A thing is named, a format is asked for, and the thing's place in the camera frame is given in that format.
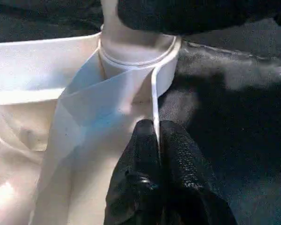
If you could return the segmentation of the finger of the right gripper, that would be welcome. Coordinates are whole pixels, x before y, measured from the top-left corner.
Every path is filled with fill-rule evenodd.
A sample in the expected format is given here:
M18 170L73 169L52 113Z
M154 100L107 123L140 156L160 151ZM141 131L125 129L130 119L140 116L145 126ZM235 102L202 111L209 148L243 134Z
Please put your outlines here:
M133 30L191 35L274 18L281 0L119 0L120 21Z

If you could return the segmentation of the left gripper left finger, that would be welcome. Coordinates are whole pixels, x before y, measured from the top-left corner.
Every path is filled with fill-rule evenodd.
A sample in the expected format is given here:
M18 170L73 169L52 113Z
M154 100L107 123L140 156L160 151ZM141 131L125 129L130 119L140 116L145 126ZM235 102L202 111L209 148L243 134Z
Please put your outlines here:
M106 196L105 224L159 224L163 210L161 173L153 122L140 120L113 170Z

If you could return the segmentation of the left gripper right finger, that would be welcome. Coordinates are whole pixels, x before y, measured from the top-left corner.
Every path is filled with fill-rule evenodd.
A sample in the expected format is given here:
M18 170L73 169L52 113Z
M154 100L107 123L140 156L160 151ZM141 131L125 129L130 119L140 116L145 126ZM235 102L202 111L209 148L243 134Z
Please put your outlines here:
M235 225L229 204L217 188L211 165L187 131L173 121L160 123L167 179L167 223Z

